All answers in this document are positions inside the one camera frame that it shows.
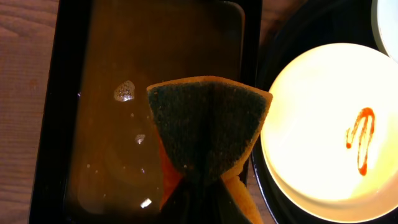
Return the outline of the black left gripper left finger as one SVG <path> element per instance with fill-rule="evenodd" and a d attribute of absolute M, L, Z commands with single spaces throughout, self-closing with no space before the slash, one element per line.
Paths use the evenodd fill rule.
<path fill-rule="evenodd" d="M 195 184 L 182 179 L 160 209 L 158 223 L 194 224 L 198 218 L 198 197 Z"/>

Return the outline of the green and orange sponge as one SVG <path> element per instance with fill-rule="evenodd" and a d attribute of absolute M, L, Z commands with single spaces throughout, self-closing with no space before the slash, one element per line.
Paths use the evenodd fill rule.
<path fill-rule="evenodd" d="M 209 223 L 208 187 L 221 179 L 243 215 L 251 223 L 261 223 L 239 175 L 259 137 L 272 95 L 227 78 L 200 76 L 151 85 L 147 97 L 164 175 L 160 209 L 186 179 L 197 187 L 197 223 Z"/>

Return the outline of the yellow plate with sauce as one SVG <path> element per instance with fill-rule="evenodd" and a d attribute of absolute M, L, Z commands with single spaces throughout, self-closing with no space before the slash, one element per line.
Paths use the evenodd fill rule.
<path fill-rule="evenodd" d="M 277 76 L 261 132 L 272 178 L 318 218 L 378 220 L 397 208 L 397 64 L 369 47 L 315 47 Z"/>

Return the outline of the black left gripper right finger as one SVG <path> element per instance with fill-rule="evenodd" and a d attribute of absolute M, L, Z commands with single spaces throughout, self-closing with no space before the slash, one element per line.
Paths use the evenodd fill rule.
<path fill-rule="evenodd" d="M 208 187 L 208 221 L 211 224 L 251 224 L 221 179 Z"/>

